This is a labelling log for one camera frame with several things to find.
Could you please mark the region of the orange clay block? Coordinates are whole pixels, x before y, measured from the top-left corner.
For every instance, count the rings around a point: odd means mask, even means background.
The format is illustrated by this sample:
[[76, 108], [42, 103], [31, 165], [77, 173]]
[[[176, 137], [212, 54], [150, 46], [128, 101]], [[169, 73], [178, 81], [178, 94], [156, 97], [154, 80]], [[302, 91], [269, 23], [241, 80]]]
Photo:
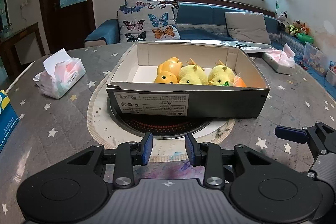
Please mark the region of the orange clay block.
[[244, 82], [243, 79], [241, 78], [240, 73], [238, 73], [238, 74], [234, 77], [233, 86], [235, 86], [235, 87], [240, 87], [240, 88], [246, 88], [246, 87], [247, 87], [247, 85], [245, 84], [245, 82]]

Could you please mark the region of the small yellow plush chick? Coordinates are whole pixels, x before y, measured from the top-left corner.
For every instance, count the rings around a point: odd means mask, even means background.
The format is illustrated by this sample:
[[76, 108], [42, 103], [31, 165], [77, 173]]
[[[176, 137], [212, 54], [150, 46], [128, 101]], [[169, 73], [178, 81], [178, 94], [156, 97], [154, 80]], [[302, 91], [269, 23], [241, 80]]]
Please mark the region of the small yellow plush chick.
[[220, 86], [222, 83], [228, 81], [233, 84], [235, 77], [234, 71], [218, 60], [216, 66], [211, 69], [208, 76], [208, 84], [213, 86]]

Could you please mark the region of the large yellow plush chick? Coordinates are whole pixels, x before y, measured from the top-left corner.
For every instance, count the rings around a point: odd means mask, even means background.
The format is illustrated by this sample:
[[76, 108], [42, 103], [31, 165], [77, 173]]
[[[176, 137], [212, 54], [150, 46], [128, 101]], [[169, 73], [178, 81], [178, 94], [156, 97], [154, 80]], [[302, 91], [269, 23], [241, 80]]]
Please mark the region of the large yellow plush chick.
[[193, 59], [187, 62], [188, 65], [182, 67], [178, 74], [179, 84], [208, 85], [209, 81], [205, 70]]

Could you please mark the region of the orange plastic duck toy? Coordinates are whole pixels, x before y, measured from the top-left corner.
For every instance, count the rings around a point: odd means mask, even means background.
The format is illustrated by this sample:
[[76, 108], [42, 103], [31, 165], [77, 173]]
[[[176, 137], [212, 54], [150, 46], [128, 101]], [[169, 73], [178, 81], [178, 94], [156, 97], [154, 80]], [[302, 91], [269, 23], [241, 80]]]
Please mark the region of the orange plastic duck toy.
[[171, 57], [165, 62], [161, 63], [157, 68], [157, 77], [154, 83], [161, 84], [177, 84], [178, 74], [183, 66], [177, 57]]

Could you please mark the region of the round induction cooktop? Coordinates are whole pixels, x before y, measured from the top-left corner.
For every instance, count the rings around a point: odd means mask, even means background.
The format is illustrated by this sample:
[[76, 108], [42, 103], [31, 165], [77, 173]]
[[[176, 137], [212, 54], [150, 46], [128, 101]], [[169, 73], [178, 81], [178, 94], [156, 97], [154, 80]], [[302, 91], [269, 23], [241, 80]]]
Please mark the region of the round induction cooktop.
[[182, 161], [187, 159], [187, 133], [192, 133], [199, 143], [220, 144], [235, 125], [234, 119], [117, 114], [110, 106], [106, 91], [108, 80], [109, 77], [105, 77], [94, 90], [87, 110], [88, 131], [106, 149], [140, 141], [149, 132], [153, 134], [150, 162]]

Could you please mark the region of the dark cardboard shoe box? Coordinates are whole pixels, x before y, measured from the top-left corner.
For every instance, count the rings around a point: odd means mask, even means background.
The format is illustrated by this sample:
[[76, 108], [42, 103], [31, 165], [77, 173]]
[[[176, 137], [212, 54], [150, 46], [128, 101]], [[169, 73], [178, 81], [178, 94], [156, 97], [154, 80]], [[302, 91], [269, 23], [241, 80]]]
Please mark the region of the dark cardboard shoe box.
[[[171, 57], [185, 64], [194, 61], [206, 73], [217, 64], [226, 65], [245, 86], [155, 83], [157, 67]], [[211, 40], [134, 43], [106, 85], [111, 108], [117, 113], [175, 117], [256, 118], [270, 91], [243, 50]]]

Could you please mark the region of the pink tissue pack far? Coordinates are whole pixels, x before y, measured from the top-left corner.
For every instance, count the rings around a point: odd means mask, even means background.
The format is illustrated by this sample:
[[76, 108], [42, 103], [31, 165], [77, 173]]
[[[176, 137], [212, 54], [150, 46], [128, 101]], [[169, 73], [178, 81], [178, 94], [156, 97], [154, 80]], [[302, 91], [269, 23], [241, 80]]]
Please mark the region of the pink tissue pack far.
[[283, 49], [264, 52], [262, 58], [277, 72], [284, 75], [292, 75], [295, 67], [295, 53], [288, 44]]

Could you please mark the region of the clear plastic storage box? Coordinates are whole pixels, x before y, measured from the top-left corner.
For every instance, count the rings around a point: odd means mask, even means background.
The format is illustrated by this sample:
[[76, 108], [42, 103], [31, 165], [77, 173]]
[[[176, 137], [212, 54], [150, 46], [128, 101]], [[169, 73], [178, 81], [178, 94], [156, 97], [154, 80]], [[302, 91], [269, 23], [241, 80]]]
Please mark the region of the clear plastic storage box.
[[318, 74], [322, 76], [327, 74], [327, 69], [329, 67], [327, 56], [308, 42], [305, 43], [303, 60]]

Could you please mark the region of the white remote control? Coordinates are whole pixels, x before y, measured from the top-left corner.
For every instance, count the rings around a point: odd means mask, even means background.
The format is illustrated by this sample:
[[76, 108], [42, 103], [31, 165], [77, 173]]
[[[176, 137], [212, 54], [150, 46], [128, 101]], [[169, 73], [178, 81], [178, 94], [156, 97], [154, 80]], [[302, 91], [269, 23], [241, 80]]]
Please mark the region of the white remote control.
[[264, 52], [272, 52], [274, 48], [260, 48], [260, 47], [240, 47], [245, 53], [264, 53]]

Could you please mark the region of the pink white tissue pack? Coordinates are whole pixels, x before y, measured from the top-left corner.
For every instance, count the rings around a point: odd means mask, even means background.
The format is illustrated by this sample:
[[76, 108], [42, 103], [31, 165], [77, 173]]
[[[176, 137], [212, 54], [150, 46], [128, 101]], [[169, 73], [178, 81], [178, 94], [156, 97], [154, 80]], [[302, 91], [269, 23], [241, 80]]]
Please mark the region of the pink white tissue pack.
[[61, 49], [43, 61], [44, 71], [33, 81], [45, 96], [59, 100], [86, 73], [80, 58], [70, 57]]

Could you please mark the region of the stuffed toys pile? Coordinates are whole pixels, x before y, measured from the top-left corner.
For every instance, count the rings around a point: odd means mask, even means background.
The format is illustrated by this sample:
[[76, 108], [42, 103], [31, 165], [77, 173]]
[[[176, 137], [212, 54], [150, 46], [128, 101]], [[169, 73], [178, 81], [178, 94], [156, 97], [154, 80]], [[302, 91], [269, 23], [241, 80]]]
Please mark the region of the stuffed toys pile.
[[280, 15], [276, 16], [278, 21], [278, 29], [284, 31], [293, 38], [298, 39], [302, 44], [314, 43], [314, 38], [309, 35], [310, 27], [307, 23], [301, 20], [295, 20], [292, 24], [288, 23], [288, 14], [283, 11]]

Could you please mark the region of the grey cushion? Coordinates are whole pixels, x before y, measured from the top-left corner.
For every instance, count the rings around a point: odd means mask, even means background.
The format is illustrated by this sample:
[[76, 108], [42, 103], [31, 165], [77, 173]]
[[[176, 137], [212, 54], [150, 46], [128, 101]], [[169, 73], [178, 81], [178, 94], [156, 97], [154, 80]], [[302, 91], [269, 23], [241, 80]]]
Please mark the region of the grey cushion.
[[241, 42], [271, 44], [263, 13], [225, 12], [227, 32]]

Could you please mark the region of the blue tissue box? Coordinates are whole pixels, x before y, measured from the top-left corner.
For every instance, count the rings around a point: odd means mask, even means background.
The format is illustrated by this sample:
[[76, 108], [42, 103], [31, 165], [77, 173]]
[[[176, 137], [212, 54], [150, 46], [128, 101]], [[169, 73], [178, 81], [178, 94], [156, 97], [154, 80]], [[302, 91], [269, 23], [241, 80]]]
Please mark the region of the blue tissue box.
[[10, 134], [19, 122], [19, 118], [10, 103], [10, 98], [2, 90], [0, 98], [0, 152], [3, 150]]

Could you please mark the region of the butterfly print pillow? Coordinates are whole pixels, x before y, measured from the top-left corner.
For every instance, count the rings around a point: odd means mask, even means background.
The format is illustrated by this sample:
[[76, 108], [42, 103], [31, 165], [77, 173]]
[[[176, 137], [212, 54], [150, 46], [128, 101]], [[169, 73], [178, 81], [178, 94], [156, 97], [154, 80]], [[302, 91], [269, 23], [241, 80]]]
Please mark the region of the butterfly print pillow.
[[174, 0], [125, 0], [117, 11], [120, 42], [179, 40], [178, 12]]

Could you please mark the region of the blue sofa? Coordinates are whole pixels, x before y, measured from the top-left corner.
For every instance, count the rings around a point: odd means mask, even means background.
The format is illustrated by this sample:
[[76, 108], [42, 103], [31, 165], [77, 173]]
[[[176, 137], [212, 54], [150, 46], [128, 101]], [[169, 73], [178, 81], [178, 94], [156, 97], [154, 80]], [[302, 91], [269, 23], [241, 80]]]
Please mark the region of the blue sofa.
[[[230, 40], [226, 30], [225, 13], [227, 12], [244, 12], [244, 10], [203, 3], [180, 2], [176, 26], [181, 39]], [[295, 53], [295, 62], [302, 62], [303, 45], [297, 39], [281, 32], [276, 18], [264, 15], [264, 21], [272, 46], [279, 49], [281, 45], [287, 43]], [[106, 20], [84, 40], [87, 47], [119, 42], [120, 25], [117, 19]]]

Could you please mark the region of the dark wooden side cabinet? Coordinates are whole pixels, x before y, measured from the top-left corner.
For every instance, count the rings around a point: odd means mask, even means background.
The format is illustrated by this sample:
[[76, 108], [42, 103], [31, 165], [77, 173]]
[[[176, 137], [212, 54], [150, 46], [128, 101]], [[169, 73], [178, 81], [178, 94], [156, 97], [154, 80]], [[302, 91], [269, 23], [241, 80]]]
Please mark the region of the dark wooden side cabinet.
[[17, 78], [31, 62], [45, 55], [38, 22], [8, 38], [1, 38], [1, 60], [11, 80]]

